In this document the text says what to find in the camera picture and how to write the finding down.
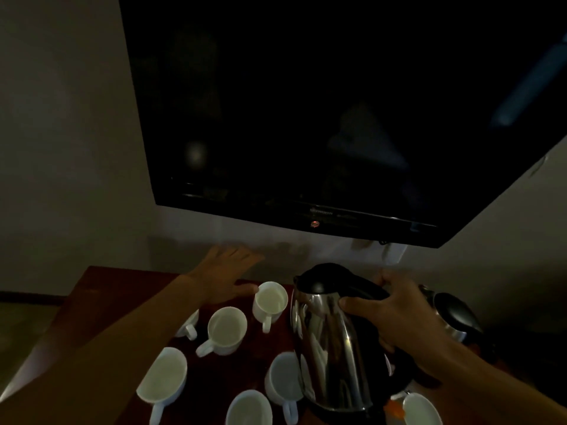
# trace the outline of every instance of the orange object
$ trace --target orange object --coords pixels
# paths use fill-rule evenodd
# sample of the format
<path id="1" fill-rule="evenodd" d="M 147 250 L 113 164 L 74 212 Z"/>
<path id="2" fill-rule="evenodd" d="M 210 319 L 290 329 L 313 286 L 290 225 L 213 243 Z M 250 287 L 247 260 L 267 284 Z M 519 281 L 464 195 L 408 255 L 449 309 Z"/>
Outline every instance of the orange object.
<path id="1" fill-rule="evenodd" d="M 396 419 L 404 419 L 405 417 L 404 407 L 398 401 L 388 400 L 384 406 L 384 411 Z"/>

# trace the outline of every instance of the white cup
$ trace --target white cup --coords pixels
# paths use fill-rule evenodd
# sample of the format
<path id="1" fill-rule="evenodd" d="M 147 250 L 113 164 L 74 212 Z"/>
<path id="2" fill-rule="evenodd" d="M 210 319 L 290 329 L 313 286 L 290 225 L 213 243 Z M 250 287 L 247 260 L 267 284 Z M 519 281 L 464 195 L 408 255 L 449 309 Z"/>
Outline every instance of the white cup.
<path id="1" fill-rule="evenodd" d="M 277 282 L 264 282 L 254 295 L 252 314 L 257 321 L 262 322 L 262 331 L 270 332 L 272 322 L 278 320 L 287 306 L 287 292 Z"/>
<path id="2" fill-rule="evenodd" d="M 407 425 L 443 425 L 441 416 L 431 401 L 423 395 L 412 392 L 406 396 L 403 402 L 405 412 L 405 423 Z"/>
<path id="3" fill-rule="evenodd" d="M 263 393 L 249 389 L 239 393 L 230 403 L 226 425 L 272 425 L 272 407 Z"/>
<path id="4" fill-rule="evenodd" d="M 266 395 L 275 404 L 283 407 L 287 425 L 299 420 L 297 402 L 303 398 L 299 385 L 299 363 L 294 352 L 283 352 L 274 358 L 264 379 Z"/>
<path id="5" fill-rule="evenodd" d="M 187 378 L 187 358 L 181 350 L 164 347 L 136 389 L 138 397 L 153 404 L 150 425 L 158 425 L 163 408 L 177 400 Z"/>
<path id="6" fill-rule="evenodd" d="M 230 355 L 245 337 L 248 322 L 242 310 L 236 307 L 223 307 L 217 310 L 209 320 L 207 332 L 209 339 L 200 345 L 195 353 L 204 357 L 211 352 L 217 355 Z"/>
<path id="7" fill-rule="evenodd" d="M 183 326 L 179 329 L 179 331 L 177 331 L 175 337 L 187 336 L 189 340 L 191 341 L 195 340 L 197 338 L 197 331 L 195 330 L 195 325 L 197 324 L 198 320 L 199 320 L 199 309 L 197 309 L 197 311 L 194 314 L 189 316 L 189 319 L 185 321 Z"/>

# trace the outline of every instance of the red table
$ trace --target red table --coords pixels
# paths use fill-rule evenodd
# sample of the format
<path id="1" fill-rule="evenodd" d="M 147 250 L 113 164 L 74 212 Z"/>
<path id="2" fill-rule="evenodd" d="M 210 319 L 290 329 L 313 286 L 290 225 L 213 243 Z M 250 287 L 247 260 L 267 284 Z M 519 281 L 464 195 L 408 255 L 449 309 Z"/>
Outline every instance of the red table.
<path id="1" fill-rule="evenodd" d="M 4 396 L 14 393 L 55 361 L 87 343 L 159 292 L 175 276 L 162 272 L 89 267 L 65 300 L 50 328 L 10 382 Z M 284 287 L 291 296 L 293 287 Z M 273 323 L 270 333 L 264 334 L 261 324 L 252 317 L 252 301 L 253 297 L 248 297 L 223 305 L 203 307 L 196 325 L 197 340 L 171 340 L 169 346 L 178 348 L 187 357 L 187 383 L 179 399 L 165 408 L 163 425 L 222 424 L 230 402 L 238 393 L 246 389 L 257 389 L 264 393 L 264 376 L 274 357 L 280 352 L 293 350 L 289 305 L 281 318 Z M 238 307 L 248 317 L 248 330 L 242 344 L 228 357 L 215 354 L 196 357 L 195 349 L 206 340 L 206 324 L 210 316 L 224 305 Z M 435 404 L 445 425 L 484 423 L 443 386 L 437 390 L 421 388 L 418 392 Z M 149 405 L 133 394 L 117 423 L 147 424 L 150 410 Z M 272 404 L 272 411 L 273 423 L 284 424 L 281 408 Z M 303 401 L 299 403 L 299 413 L 301 425 L 322 423 L 306 411 Z"/>

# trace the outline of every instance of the baseboard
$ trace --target baseboard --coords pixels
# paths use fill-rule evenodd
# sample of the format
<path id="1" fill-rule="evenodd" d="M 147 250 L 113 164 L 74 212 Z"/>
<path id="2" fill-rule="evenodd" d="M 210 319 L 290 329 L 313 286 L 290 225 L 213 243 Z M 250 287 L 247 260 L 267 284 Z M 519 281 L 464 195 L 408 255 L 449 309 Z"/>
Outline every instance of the baseboard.
<path id="1" fill-rule="evenodd" d="M 60 306 L 65 301 L 64 295 L 43 293 L 0 291 L 0 303 L 25 303 Z"/>

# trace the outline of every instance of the white wall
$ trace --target white wall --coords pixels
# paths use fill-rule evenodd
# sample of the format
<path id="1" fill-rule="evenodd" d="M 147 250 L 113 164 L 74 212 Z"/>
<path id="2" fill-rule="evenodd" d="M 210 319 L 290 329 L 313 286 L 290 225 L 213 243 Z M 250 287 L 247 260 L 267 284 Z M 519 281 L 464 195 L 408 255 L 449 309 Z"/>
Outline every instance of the white wall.
<path id="1" fill-rule="evenodd" d="M 117 0 L 0 1 L 0 50 L 0 290 L 67 294 L 91 264 L 183 271 L 223 241 L 266 253 L 257 279 L 325 261 L 365 276 L 379 266 L 376 244 L 353 251 L 350 239 L 154 204 Z M 485 321 L 559 292 L 564 161 L 567 143 L 443 248 L 409 248 L 401 267 Z"/>

